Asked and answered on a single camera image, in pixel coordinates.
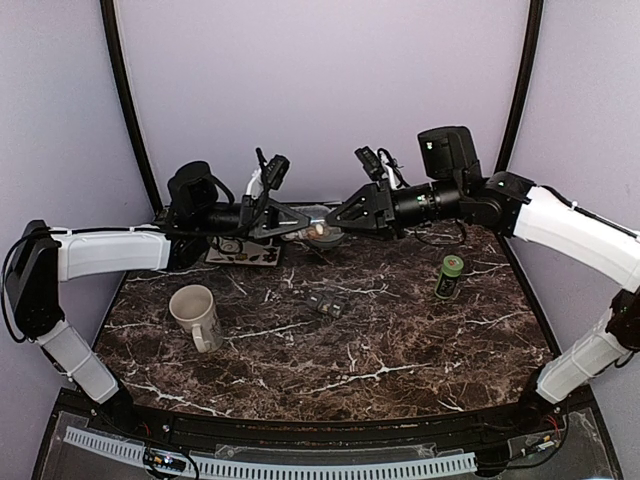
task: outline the lavender backdrop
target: lavender backdrop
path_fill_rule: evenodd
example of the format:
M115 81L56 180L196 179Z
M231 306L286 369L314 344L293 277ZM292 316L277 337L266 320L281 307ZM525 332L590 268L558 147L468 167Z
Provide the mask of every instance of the lavender backdrop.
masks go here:
M0 5L0 252L26 223L128 225L151 210L120 113L99 2ZM67 318L92 339L117 276L61 290ZM32 345L0 335L2 478L24 480L63 384Z
M640 229L640 4L546 2L512 170ZM617 292L604 276L544 247L513 242L563 348ZM626 478L640 478L640 363L594 382Z
M124 0L121 32L152 166L203 158L235 192L253 149L293 162L283 200L337 200L386 146L425 179L416 134L468 125L493 168L528 2Z

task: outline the black pole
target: black pole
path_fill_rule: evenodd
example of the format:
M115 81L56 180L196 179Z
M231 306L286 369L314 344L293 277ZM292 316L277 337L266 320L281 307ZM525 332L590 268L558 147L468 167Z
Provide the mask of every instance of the black pole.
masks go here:
M500 147L500 154L498 155L498 162L496 163L496 172L507 169L511 154L513 153L513 146L516 143L516 136L518 135L518 128L520 127L520 120L522 119L522 112L524 111L524 104L527 98L527 90L529 90L533 60L536 56L538 35L540 33L540 24L542 23L543 4L544 0L531 0L529 5L529 19L524 36L522 57L520 58L520 69L518 70L516 88L513 92L507 127L504 131L502 146Z
M115 78L118 96L120 97L122 114L127 124L129 139L131 140L131 146L133 147L133 153L136 157L140 175L142 176L144 188L147 191L147 197L149 197L153 211L158 214L163 208L162 199L160 198L158 185L151 171L151 164L149 163L140 125L138 124L138 117L133 105L133 97L131 96L131 89L129 88L124 56L122 55L122 46L120 45L118 21L116 19L113 0L100 0L100 6L102 8L102 21L104 23L104 33L107 39L109 57L111 58L111 68L113 69L113 77Z

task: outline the green can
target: green can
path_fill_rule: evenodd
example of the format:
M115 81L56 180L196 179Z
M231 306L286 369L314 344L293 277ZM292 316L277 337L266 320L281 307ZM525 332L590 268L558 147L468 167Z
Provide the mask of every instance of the green can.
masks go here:
M436 282L436 297L446 300L453 296L463 268L464 262L460 257L456 255L447 255L444 257L440 275Z

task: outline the dark marble surface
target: dark marble surface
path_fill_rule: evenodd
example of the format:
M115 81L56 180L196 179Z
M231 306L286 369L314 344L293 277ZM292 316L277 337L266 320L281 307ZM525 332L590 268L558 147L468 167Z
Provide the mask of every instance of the dark marble surface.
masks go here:
M96 351L138 404L234 418L382 420L515 401L551 358L493 235L468 228L465 245L432 247L349 238L316 251L289 244L277 268L209 266L133 272ZM457 236L442 223L430 241ZM459 294L434 293L445 255L463 258ZM168 315L171 295L213 291L227 337L199 354ZM312 292L346 302L335 319L307 307Z

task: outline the white cable tray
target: white cable tray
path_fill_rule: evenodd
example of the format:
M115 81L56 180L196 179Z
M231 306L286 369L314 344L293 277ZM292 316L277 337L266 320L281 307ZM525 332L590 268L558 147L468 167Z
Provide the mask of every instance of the white cable tray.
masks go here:
M139 442L118 440L74 427L67 427L64 441L121 463L143 467L142 458L145 447ZM270 465L232 462L198 455L191 455L191 457L200 469L200 478L214 480L390 480L396 478L422 480L444 478L477 470L474 453L408 462L337 466ZM191 478L195 476L193 466L189 462L182 476Z

